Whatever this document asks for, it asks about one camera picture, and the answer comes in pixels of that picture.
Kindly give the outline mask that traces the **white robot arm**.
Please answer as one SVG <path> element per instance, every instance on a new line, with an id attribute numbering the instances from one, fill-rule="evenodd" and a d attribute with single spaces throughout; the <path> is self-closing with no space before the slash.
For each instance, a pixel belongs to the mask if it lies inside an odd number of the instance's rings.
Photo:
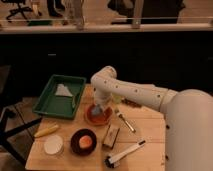
<path id="1" fill-rule="evenodd" d="M 213 97 L 201 90 L 174 91 L 117 79 L 112 66 L 91 77 L 94 101 L 105 105 L 112 93 L 164 115 L 165 171 L 213 171 Z"/>

